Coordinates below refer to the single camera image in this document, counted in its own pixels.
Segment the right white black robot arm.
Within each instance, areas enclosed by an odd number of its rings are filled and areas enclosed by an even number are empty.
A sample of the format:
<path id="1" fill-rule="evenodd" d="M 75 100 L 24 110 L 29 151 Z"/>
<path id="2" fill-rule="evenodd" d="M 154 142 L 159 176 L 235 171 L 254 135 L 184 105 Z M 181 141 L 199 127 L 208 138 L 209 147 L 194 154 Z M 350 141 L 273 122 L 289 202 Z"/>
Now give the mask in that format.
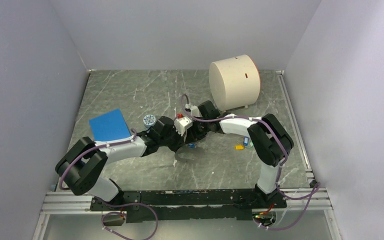
<path id="1" fill-rule="evenodd" d="M 184 113 L 195 123 L 203 124 L 207 132 L 233 134 L 250 139 L 261 160 L 255 202 L 262 208 L 268 207 L 273 203 L 274 195 L 279 192 L 281 168 L 294 148 L 294 141 L 286 129 L 271 113 L 262 117 L 221 114 L 208 100 L 197 107 L 199 116 L 194 116 L 193 107 L 188 103 L 182 105 Z"/>

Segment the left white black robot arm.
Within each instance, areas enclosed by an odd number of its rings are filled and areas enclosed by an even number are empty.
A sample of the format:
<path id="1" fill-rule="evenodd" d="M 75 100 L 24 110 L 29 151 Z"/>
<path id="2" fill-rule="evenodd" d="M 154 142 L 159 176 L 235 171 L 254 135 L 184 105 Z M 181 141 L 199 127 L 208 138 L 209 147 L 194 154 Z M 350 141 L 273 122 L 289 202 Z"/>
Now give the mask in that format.
<path id="1" fill-rule="evenodd" d="M 91 194 L 103 200 L 110 210 L 117 210 L 122 206 L 124 193 L 113 180 L 101 177 L 104 167 L 151 155 L 160 147 L 176 152 L 185 145 L 184 136 L 192 124 L 188 117 L 162 116 L 149 129 L 124 139 L 93 141 L 82 137 L 55 166 L 60 188 L 76 196 Z"/>

